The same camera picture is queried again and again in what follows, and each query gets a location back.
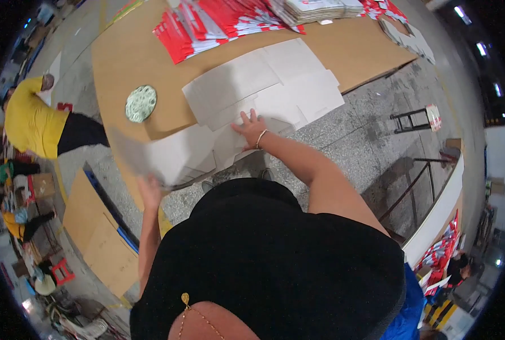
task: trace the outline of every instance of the shoe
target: shoe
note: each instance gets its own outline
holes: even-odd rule
[[[204,194],[207,194],[207,192],[211,189],[213,189],[215,187],[215,185],[211,182],[208,182],[206,180],[204,180],[202,182],[202,190],[204,191]]]
[[[273,171],[269,167],[266,167],[264,170],[262,170],[258,178],[263,180],[274,181],[275,175],[273,174]]]

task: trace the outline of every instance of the gold necklace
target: gold necklace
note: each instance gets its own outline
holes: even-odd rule
[[[207,320],[205,318],[205,316],[203,316],[202,313],[198,312],[196,309],[188,306],[188,302],[190,301],[190,296],[188,296],[188,293],[182,293],[181,295],[181,300],[183,301],[183,303],[185,303],[186,307],[185,307],[185,311],[183,312],[183,320],[181,321],[181,329],[179,330],[179,337],[178,339],[181,340],[181,333],[183,331],[183,326],[185,324],[185,316],[186,316],[186,312],[188,312],[189,310],[193,310],[195,311],[196,313],[200,314],[200,316],[202,317],[203,320],[205,320],[205,322],[211,326],[211,329],[215,331],[215,333],[221,337],[222,340],[224,340],[224,337],[219,333],[219,331],[215,328],[215,326],[213,326],[209,320]]]

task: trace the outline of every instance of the bracelet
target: bracelet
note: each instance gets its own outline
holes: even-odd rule
[[[262,136],[264,136],[264,133],[268,132],[269,130],[268,129],[265,129],[264,131],[262,131],[262,133],[260,134],[260,136],[258,136],[258,140],[256,141],[256,149],[260,149],[260,139],[262,139]]]

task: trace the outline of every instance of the green round object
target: green round object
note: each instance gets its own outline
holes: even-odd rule
[[[150,85],[142,85],[126,99],[126,117],[134,123],[141,123],[153,113],[155,106],[156,90]]]

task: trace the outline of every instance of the yellow shirt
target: yellow shirt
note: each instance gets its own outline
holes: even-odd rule
[[[5,111],[9,142],[20,152],[31,150],[43,158],[58,157],[58,142],[68,112],[54,110],[36,95],[43,77],[25,79],[13,92]]]
[[[22,241],[21,235],[24,235],[24,224],[16,223],[13,213],[4,212],[2,215],[4,216],[4,223],[9,232]]]

